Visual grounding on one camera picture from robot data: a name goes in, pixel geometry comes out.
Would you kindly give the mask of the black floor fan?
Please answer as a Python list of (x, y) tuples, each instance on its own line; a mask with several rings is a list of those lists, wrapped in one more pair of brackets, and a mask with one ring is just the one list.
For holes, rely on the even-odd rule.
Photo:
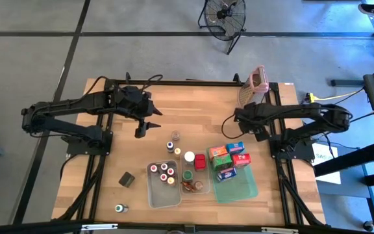
[(245, 0), (205, 0), (197, 24), (218, 40), (230, 42), (229, 55), (246, 31)]

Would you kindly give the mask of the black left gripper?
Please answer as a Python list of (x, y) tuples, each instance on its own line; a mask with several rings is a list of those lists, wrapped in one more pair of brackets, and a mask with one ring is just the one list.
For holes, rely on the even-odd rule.
[(161, 127), (159, 124), (145, 121), (146, 117), (153, 114), (163, 114), (155, 108), (151, 96), (137, 86), (125, 86), (115, 92), (115, 113), (138, 121), (134, 134), (136, 138), (143, 138), (148, 129)]

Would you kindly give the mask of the pink metal box grater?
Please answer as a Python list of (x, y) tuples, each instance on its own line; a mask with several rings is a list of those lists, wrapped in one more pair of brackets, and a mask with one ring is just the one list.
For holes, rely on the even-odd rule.
[(248, 79), (240, 87), (237, 95), (238, 105), (244, 107), (250, 103), (261, 103), (269, 91), (269, 82), (265, 67), (258, 66), (249, 75)]

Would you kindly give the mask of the clear left plastic bin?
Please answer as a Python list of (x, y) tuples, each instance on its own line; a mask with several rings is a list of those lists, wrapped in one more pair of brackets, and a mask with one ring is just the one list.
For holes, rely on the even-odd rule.
[[(166, 163), (168, 168), (173, 168), (175, 171), (174, 176), (169, 176), (167, 174), (167, 170), (163, 171), (160, 168), (162, 163)], [(151, 173), (150, 166), (152, 164), (157, 165), (158, 172)], [(154, 209), (159, 208), (166, 208), (166, 207), (173, 207), (177, 206), (181, 203), (181, 190), (180, 190), (180, 182), (177, 175), (178, 166), (177, 162), (174, 160), (169, 161), (158, 161), (152, 162), (147, 166), (147, 190), (148, 190), (148, 200), (149, 206)], [(170, 185), (160, 180), (160, 175), (166, 174), (168, 177), (175, 178), (175, 186), (172, 187)]]

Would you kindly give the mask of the orange snack packet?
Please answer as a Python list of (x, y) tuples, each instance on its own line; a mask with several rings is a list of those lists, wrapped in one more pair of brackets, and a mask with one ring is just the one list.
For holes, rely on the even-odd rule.
[(212, 160), (214, 157), (218, 157), (225, 154), (228, 154), (228, 151), (225, 146), (217, 146), (208, 149), (208, 155), (210, 160)]

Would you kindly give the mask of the black gantry beam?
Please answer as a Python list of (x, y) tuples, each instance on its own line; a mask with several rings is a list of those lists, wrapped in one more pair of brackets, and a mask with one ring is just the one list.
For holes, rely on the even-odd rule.
[[(151, 229), (166, 231), (183, 231), (198, 233), (200, 231), (258, 232), (261, 227), (274, 226), (235, 226), (235, 225), (202, 225), (202, 224), (149, 224), (149, 223), (93, 223), (91, 220), (52, 220), (28, 224), (11, 224), (0, 226), (0, 234), (65, 234), (81, 231), (83, 224), (118, 224), (117, 229)], [(338, 229), (330, 226), (306, 226), (290, 224), (284, 227), (298, 229), (299, 234), (374, 234), (374, 232)]]

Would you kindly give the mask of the black metal table frame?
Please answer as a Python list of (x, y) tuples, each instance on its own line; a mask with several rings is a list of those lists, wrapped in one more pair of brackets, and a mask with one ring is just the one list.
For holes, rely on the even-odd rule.
[[(117, 115), (112, 120), (103, 120), (104, 128), (113, 132), (112, 147), (106, 156), (101, 184), (86, 199), (84, 217), (93, 216), (97, 222), (149, 224), (283, 226), (287, 220), (307, 222), (292, 198), (281, 196), (269, 144), (243, 135), (230, 119), (237, 104), (236, 83), (161, 81), (149, 91), (163, 114), (151, 116), (149, 121), (161, 127), (136, 138), (136, 121)], [(182, 151), (204, 153), (210, 147), (243, 141), (251, 154), (258, 196), (218, 203), (214, 192), (182, 194), (177, 206), (151, 208), (147, 198), (147, 165), (174, 158), (165, 145), (175, 130), (181, 134), (177, 146)], [(125, 172), (135, 177), (129, 188), (118, 183)], [(129, 210), (117, 213), (115, 206), (119, 203)]]

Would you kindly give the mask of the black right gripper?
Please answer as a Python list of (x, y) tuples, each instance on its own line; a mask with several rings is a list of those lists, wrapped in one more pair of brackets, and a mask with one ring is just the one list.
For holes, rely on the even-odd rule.
[(235, 108), (234, 121), (238, 122), (243, 134), (253, 134), (258, 142), (267, 140), (270, 135), (265, 126), (268, 125), (268, 103), (250, 103), (244, 108)]

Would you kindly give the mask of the dark brown small box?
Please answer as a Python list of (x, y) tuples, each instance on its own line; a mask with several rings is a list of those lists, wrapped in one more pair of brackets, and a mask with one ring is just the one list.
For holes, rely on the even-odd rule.
[(132, 174), (130, 174), (129, 172), (125, 172), (119, 179), (118, 183), (123, 187), (129, 188), (134, 180), (135, 177)]

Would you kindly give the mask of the green cereal box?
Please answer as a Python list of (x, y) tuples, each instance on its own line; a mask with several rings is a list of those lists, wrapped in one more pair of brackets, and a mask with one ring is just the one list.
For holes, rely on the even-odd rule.
[(232, 164), (233, 162), (229, 154), (215, 156), (211, 161), (212, 169), (215, 172), (228, 169)]

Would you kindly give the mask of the clear plastic container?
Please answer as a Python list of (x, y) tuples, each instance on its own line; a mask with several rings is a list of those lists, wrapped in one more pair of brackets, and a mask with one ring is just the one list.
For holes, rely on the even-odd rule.
[(206, 193), (209, 193), (210, 192), (210, 175), (209, 175), (209, 165), (208, 165), (208, 159), (207, 159), (207, 156), (202, 153), (202, 152), (194, 152), (194, 154), (204, 154), (206, 156), (206, 169), (203, 170), (203, 171), (200, 171), (200, 172), (196, 172), (195, 171), (195, 168), (194, 168), (194, 165), (193, 166), (189, 166), (189, 165), (186, 165), (184, 163), (184, 154), (182, 154), (182, 157), (181, 157), (181, 173), (180, 173), (180, 177), (181, 177), (181, 182), (183, 181), (182, 180), (182, 173), (184, 170), (191, 170), (193, 172), (193, 181), (191, 182), (191, 184), (194, 186), (194, 183), (196, 181), (201, 181), (203, 183), (203, 189), (202, 190), (195, 190), (195, 192), (188, 192), (187, 190), (185, 190), (182, 185), (182, 192), (185, 193), (185, 194), (206, 194)]

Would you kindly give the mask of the person's foot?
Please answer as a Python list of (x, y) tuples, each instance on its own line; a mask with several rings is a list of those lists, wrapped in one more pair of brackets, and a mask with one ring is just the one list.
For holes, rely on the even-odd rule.
[(358, 9), (363, 14), (374, 16), (374, 4), (361, 3), (358, 5)]

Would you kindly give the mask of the red cereal box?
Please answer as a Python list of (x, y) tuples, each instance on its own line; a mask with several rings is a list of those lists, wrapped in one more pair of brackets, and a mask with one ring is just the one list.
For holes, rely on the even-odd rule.
[(232, 161), (234, 167), (245, 167), (251, 163), (251, 156), (248, 153), (234, 154), (232, 156)]

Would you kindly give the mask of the green plastic bin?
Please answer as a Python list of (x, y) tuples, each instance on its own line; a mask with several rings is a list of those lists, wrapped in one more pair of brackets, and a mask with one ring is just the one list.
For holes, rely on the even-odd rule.
[(218, 203), (236, 202), (258, 196), (258, 187), (250, 164), (237, 168), (236, 176), (226, 181), (219, 181), (217, 172), (212, 168), (210, 169), (210, 177)]

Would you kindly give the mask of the silver beam bracket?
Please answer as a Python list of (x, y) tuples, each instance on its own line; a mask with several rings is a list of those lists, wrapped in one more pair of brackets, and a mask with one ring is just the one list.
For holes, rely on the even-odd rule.
[(299, 234), (298, 229), (290, 229), (283, 227), (261, 227), (261, 232), (270, 234)]
[(118, 224), (83, 224), (81, 226), (81, 231), (96, 231), (117, 228)]

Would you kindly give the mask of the grey floor bar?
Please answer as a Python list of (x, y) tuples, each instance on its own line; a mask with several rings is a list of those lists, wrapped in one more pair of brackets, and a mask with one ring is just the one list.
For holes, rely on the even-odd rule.
[(332, 79), (330, 81), (330, 85), (335, 87), (363, 87), (364, 82), (361, 80), (352, 79)]

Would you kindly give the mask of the small blue cereal box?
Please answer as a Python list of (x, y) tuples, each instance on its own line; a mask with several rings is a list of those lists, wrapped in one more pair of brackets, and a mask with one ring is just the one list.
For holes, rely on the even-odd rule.
[(227, 144), (226, 149), (230, 154), (238, 154), (245, 149), (245, 146), (243, 142), (235, 142)]

